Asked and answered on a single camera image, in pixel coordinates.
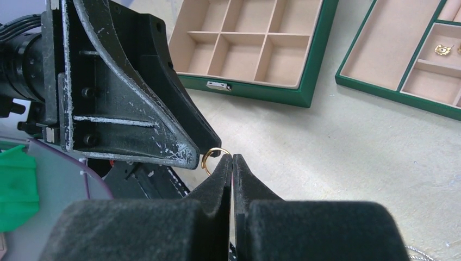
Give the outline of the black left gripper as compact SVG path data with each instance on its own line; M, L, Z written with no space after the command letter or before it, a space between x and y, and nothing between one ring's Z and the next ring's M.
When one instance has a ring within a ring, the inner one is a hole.
M18 130L49 144L61 131L62 148L88 158L195 169L197 145L130 63L110 9L46 1L2 24L1 118L27 113Z

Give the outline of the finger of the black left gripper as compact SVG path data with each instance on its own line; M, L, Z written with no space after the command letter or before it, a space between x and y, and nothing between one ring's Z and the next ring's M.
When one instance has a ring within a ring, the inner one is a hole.
M110 1L121 46L136 72L171 111L204 154L222 144L180 81L168 48L167 27L161 18Z

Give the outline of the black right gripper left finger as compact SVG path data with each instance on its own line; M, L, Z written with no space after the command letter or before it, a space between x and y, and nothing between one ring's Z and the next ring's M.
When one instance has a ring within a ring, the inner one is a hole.
M177 200L91 200L61 214L40 260L228 260L233 159Z

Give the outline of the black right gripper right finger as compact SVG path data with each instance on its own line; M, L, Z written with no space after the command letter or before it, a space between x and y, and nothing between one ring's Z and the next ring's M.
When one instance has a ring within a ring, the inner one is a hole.
M233 156L238 260L408 260L387 209L370 201L286 201Z

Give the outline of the gold earring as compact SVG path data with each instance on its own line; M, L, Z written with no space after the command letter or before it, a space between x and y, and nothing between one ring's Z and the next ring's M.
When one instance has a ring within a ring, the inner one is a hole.
M454 46L445 46L442 44L438 44L435 47L434 51L437 55L440 55L440 56L449 55L453 47Z

